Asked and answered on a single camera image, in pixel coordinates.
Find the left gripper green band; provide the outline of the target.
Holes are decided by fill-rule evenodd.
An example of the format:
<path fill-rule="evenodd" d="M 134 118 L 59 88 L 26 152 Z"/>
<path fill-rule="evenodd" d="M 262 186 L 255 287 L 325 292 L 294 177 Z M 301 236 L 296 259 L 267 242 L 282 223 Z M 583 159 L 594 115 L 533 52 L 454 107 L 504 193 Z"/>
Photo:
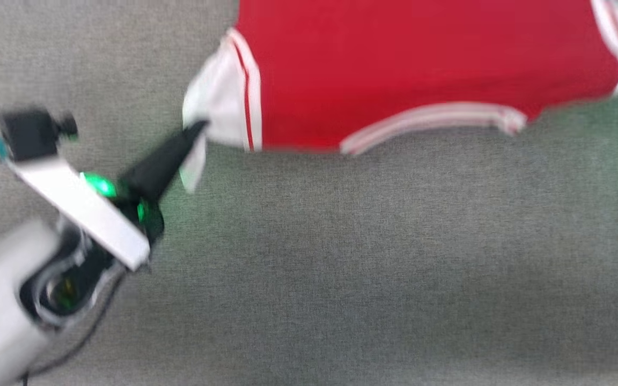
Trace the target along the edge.
<path fill-rule="evenodd" d="M 92 173 L 81 173 L 81 178 L 108 198 L 153 247 L 165 230 L 159 201 L 208 125 L 208 120 L 198 120 L 174 132 L 117 182 Z M 103 286 L 127 267 L 65 215 L 59 215 L 56 229 L 58 249 L 23 283 L 19 296 L 34 320 L 59 328 L 93 308 Z"/>

